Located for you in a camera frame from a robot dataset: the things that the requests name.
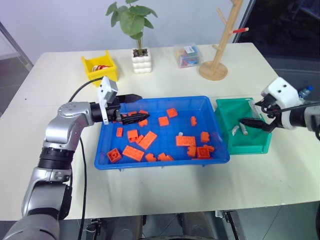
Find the green plastic tray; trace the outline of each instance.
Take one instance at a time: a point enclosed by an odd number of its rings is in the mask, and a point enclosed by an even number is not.
[[[215,116],[221,129],[222,137],[230,155],[266,154],[269,150],[272,134],[261,129],[248,127],[248,135],[239,129],[232,136],[232,129],[239,125],[239,119],[252,118],[253,111],[249,105],[252,98],[217,99]]]

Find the table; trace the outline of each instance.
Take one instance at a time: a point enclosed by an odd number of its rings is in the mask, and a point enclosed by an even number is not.
[[[205,61],[210,45],[200,45]],[[144,98],[206,95],[217,98],[253,97],[277,75],[251,43],[229,44],[222,58],[229,73],[209,81],[197,67],[180,69],[173,47],[152,48],[151,73],[134,74],[130,50],[110,50],[119,68],[119,94]],[[85,81],[81,56],[103,51],[44,53],[0,118],[0,220],[21,217],[21,203],[32,169],[37,165],[45,129],[58,107]],[[75,101],[97,101],[96,88],[86,87]],[[86,218],[182,213],[266,207],[320,199],[320,145],[304,128],[276,129],[268,154],[233,155],[226,164],[97,170],[93,162],[101,123],[82,132],[87,161]],[[73,192],[67,219],[82,214],[84,171],[78,148],[73,168]]]

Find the orange building block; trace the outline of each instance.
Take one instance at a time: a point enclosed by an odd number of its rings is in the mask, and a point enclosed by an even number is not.
[[[174,118],[178,116],[177,110],[175,108],[168,109],[166,113],[168,114],[169,118]]]
[[[144,110],[140,110],[139,113],[140,114],[149,114],[147,111],[144,111]]]
[[[138,162],[141,162],[141,159],[145,153],[139,149],[127,145],[123,150],[122,154]]]
[[[128,115],[131,116],[133,114],[137,114],[137,111],[131,111],[131,112],[128,112]]]
[[[152,153],[148,153],[147,155],[145,155],[145,159],[148,162],[155,162],[157,160]]]
[[[121,138],[123,133],[124,133],[124,129],[123,129],[122,127],[118,127],[118,128],[116,129],[116,136],[117,136],[118,138]]]
[[[209,159],[210,152],[207,147],[205,146],[198,146],[196,148],[196,155],[198,159]]]
[[[170,155],[166,155],[164,152],[158,155],[158,160],[160,161],[173,161],[174,159]]]
[[[207,131],[202,131],[201,132],[201,142],[202,143],[207,143],[209,141],[210,141],[209,133]]]
[[[175,136],[175,145],[177,146],[195,146],[196,138],[194,136]]]
[[[209,150],[209,152],[214,152],[215,151],[215,147],[214,146],[211,146],[211,145],[206,145],[206,144],[204,144],[203,145],[205,148],[207,148],[208,150]]]
[[[138,139],[138,130],[137,129],[130,130],[127,132],[127,135],[128,135],[129,142],[133,143]]]
[[[120,152],[116,148],[114,148],[111,151],[107,152],[106,155],[110,159],[110,162],[112,162],[113,164],[115,162],[119,161],[122,158]]]
[[[139,126],[142,128],[144,126],[148,125],[148,119],[142,120],[140,122],[138,122]]]
[[[159,117],[158,120],[159,120],[160,127],[169,125],[169,119],[167,116]]]
[[[140,135],[136,140],[135,140],[135,142],[138,144],[138,143],[140,143],[141,142],[141,140],[144,138],[144,136],[143,135]]]
[[[190,118],[190,120],[191,120],[191,126],[192,126],[192,127],[194,127],[195,125],[197,125],[197,119],[196,119],[195,116],[192,116],[192,117]]]
[[[155,134],[152,131],[149,131],[145,137],[138,143],[140,147],[142,147],[144,150],[147,150],[148,147],[156,140],[157,134]]]
[[[188,146],[188,154],[189,157],[195,157],[196,156],[197,147],[196,146]]]

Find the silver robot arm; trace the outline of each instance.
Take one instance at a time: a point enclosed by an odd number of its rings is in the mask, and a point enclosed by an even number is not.
[[[71,206],[72,187],[66,182],[72,174],[71,162],[82,130],[97,122],[126,125],[149,117],[144,113],[123,117],[120,103],[135,102],[141,97],[116,96],[117,92],[116,83],[106,78],[98,88],[99,103],[69,102],[58,109],[46,128],[39,163],[23,198],[22,219],[11,227],[4,240],[59,239],[58,220],[69,214]]]

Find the water bottle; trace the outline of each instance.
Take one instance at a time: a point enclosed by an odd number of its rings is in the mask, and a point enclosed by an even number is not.
[[[313,89],[314,88],[312,86],[308,86],[308,87],[300,90],[299,93],[298,93],[299,94],[299,98],[305,99]]]

